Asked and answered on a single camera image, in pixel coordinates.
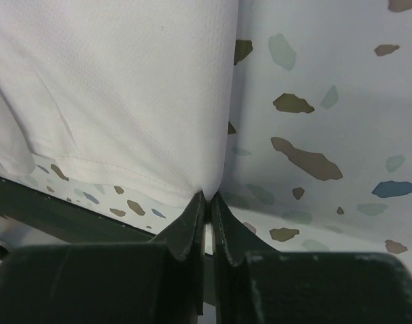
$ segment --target brown spot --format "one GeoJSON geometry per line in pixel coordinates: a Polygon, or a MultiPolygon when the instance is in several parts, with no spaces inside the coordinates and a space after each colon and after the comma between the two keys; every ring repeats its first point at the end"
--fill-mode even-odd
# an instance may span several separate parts
{"type": "Polygon", "coordinates": [[[273,104],[276,110],[285,113],[312,113],[314,111],[305,99],[298,98],[292,93],[282,94],[273,104]]]}
{"type": "Polygon", "coordinates": [[[305,190],[303,190],[302,187],[299,187],[299,188],[293,189],[292,192],[293,192],[293,196],[294,196],[297,200],[299,200],[299,199],[302,198],[303,194],[305,193],[305,190]]]}
{"type": "Polygon", "coordinates": [[[230,122],[228,122],[227,135],[232,135],[235,133],[236,133],[236,130],[234,129],[233,125],[230,122]]]}
{"type": "Polygon", "coordinates": [[[57,174],[57,176],[59,178],[61,178],[62,180],[65,181],[70,181],[70,179],[68,177],[65,177],[65,175],[63,174],[62,170],[60,170],[60,168],[56,165],[56,164],[52,164],[51,165],[51,169],[57,174]]]}
{"type": "Polygon", "coordinates": [[[401,243],[398,243],[392,240],[386,240],[384,242],[386,243],[385,246],[388,252],[391,252],[394,254],[400,254],[408,250],[408,248],[402,245],[401,243]]]}
{"type": "Polygon", "coordinates": [[[132,200],[127,200],[126,202],[128,203],[128,206],[140,216],[143,216],[145,214],[145,211],[137,202],[132,200]]]}
{"type": "Polygon", "coordinates": [[[388,9],[392,12],[402,12],[412,9],[412,0],[389,0],[388,9]]]}
{"type": "Polygon", "coordinates": [[[244,224],[244,225],[245,225],[250,231],[252,231],[254,234],[257,233],[257,230],[255,229],[255,227],[252,226],[250,223],[244,222],[244,223],[242,223],[242,224],[244,224]]]}
{"type": "Polygon", "coordinates": [[[116,190],[117,194],[123,194],[125,192],[124,189],[118,186],[114,186],[114,190],[116,190]]]}
{"type": "Polygon", "coordinates": [[[283,228],[271,229],[269,233],[271,234],[272,240],[279,241],[279,242],[285,242],[285,241],[291,240],[296,235],[298,235],[299,230],[283,227],[283,228]]]}
{"type": "Polygon", "coordinates": [[[236,46],[234,48],[233,65],[242,61],[245,57],[253,51],[253,42],[250,40],[236,39],[236,46]]]}
{"type": "Polygon", "coordinates": [[[124,211],[121,211],[121,210],[119,210],[119,209],[110,208],[110,211],[111,211],[114,215],[116,215],[116,216],[122,217],[122,216],[125,216],[125,215],[126,215],[126,213],[125,213],[124,211]]]}
{"type": "Polygon", "coordinates": [[[385,56],[391,54],[400,48],[400,45],[379,45],[374,49],[377,56],[385,56]]]}
{"type": "Polygon", "coordinates": [[[274,149],[284,153],[291,163],[311,174],[314,178],[321,181],[342,178],[342,173],[338,166],[329,161],[323,154],[302,151],[280,137],[271,138],[271,142],[274,149]]]}

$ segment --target black object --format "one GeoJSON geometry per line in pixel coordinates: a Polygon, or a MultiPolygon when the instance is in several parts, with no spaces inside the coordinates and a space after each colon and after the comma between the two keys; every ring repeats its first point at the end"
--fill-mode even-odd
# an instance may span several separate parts
{"type": "Polygon", "coordinates": [[[0,323],[195,323],[206,216],[218,323],[412,323],[412,280],[393,256],[280,253],[201,193],[147,244],[15,250],[0,267],[0,323]]]}

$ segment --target white fabric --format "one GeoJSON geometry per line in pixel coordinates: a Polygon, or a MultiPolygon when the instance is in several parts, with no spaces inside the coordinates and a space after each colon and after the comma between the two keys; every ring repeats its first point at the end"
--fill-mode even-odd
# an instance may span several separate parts
{"type": "Polygon", "coordinates": [[[28,146],[83,182],[169,205],[198,190],[211,198],[224,165],[237,4],[0,0],[0,89],[13,113],[0,103],[0,156],[23,167],[3,166],[29,172],[28,146]]]}

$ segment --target white towel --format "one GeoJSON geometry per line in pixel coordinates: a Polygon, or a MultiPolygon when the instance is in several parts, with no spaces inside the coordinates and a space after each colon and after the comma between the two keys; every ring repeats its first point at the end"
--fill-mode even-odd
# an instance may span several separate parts
{"type": "Polygon", "coordinates": [[[2,165],[30,172],[29,148],[83,182],[169,205],[198,190],[211,198],[224,165],[237,5],[0,0],[0,89],[11,109],[0,103],[2,165]]]}

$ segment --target white cloth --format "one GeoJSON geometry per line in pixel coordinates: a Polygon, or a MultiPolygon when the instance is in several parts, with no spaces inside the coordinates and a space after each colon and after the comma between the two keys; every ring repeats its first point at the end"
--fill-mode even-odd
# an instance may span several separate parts
{"type": "Polygon", "coordinates": [[[198,190],[211,198],[224,165],[237,5],[0,0],[0,89],[12,112],[0,103],[3,166],[28,173],[28,147],[83,182],[169,205],[198,190]]]}

